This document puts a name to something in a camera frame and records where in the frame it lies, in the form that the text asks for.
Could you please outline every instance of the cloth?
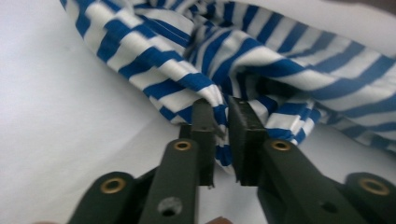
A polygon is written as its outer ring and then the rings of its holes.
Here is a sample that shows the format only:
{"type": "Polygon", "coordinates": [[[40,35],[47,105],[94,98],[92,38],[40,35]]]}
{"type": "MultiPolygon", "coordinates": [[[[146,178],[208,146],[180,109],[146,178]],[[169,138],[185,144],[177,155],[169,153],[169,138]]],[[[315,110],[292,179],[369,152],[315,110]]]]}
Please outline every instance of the cloth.
{"type": "MultiPolygon", "coordinates": [[[[173,123],[205,98],[227,133],[227,97],[273,138],[301,143],[318,121],[396,151],[395,60],[265,8],[196,0],[61,0],[91,51],[173,123]]],[[[227,137],[216,159],[232,163],[227,137]]]]}

